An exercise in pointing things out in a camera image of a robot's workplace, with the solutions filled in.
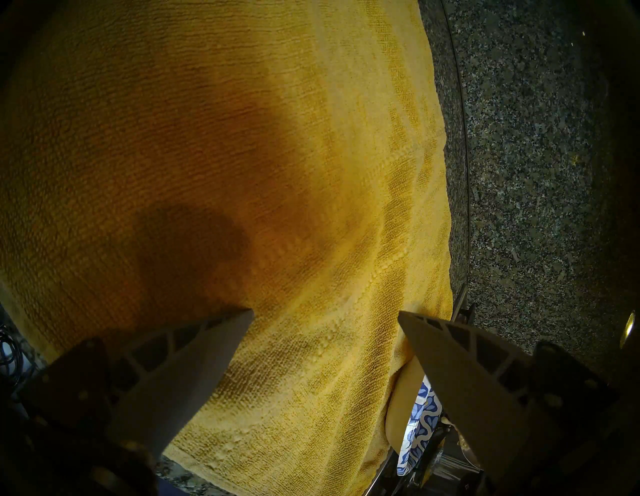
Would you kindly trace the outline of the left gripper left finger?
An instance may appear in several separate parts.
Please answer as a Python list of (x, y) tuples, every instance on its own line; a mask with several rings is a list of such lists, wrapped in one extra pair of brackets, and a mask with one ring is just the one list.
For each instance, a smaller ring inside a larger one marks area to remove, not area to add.
[(87, 338), (30, 380), (30, 417), (157, 458), (213, 395), (254, 316), (239, 309), (147, 331), (114, 353)]

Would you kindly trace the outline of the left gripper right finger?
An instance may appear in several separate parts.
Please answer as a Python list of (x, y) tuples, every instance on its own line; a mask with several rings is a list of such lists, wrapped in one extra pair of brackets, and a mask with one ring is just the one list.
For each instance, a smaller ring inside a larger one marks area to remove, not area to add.
[(553, 342), (533, 354), (489, 331), (400, 311), (434, 393), (490, 481), (543, 479), (604, 427), (618, 392)]

